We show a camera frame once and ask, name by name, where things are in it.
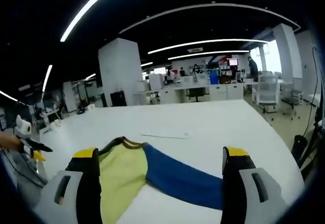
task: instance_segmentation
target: white cabinet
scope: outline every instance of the white cabinet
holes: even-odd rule
[[[224,84],[209,87],[210,101],[226,101],[227,100],[227,86]]]
[[[227,84],[228,100],[240,100],[244,96],[243,84]]]
[[[176,90],[163,89],[159,92],[161,104],[175,104],[180,103],[180,98]]]

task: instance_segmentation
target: yellow cloth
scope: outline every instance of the yellow cloth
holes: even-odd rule
[[[127,149],[120,144],[100,156],[101,215],[104,224],[116,223],[128,208],[146,183],[147,170],[142,148]]]

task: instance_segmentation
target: blue cloth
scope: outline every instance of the blue cloth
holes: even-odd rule
[[[222,209],[222,179],[179,162],[149,144],[146,180],[166,195],[194,205]]]

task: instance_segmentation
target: ceiling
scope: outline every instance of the ceiling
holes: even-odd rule
[[[218,42],[148,55],[151,50],[210,39],[252,39],[281,22],[296,28],[277,16],[257,10],[203,7],[163,15],[119,34],[148,16],[175,8],[212,2],[249,5],[283,15],[297,22],[302,27],[300,30],[306,27],[299,5],[293,3],[294,0],[99,0],[83,16],[67,40],[60,42],[66,27],[87,1],[6,1],[1,48],[7,81],[0,85],[0,90],[24,101],[30,91],[19,92],[18,88],[43,82],[49,64],[53,65],[53,69],[47,90],[61,87],[64,81],[99,74],[97,51],[117,37],[137,42],[142,63],[152,61],[157,65],[166,63],[168,57],[188,54],[188,48],[203,47],[204,52],[238,50],[244,43]],[[3,100],[6,98],[1,96],[0,103]]]

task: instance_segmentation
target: floor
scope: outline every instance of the floor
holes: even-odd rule
[[[246,94],[244,96],[244,100],[247,103],[249,103],[259,114],[261,114],[266,119],[266,121],[274,128],[274,130],[284,140],[289,150],[291,150],[294,145],[295,135],[304,134],[308,123],[310,109],[312,108],[310,123],[305,135],[307,140],[310,139],[313,130],[316,107],[311,106],[306,102],[304,102],[302,105],[296,106],[295,109],[297,111],[297,115],[293,117],[293,120],[291,120],[291,116],[283,115],[283,111],[287,111],[288,109],[290,109],[290,105],[288,105],[285,102],[281,101],[278,112],[263,114],[262,108],[257,106],[255,103],[253,103],[251,94]]]

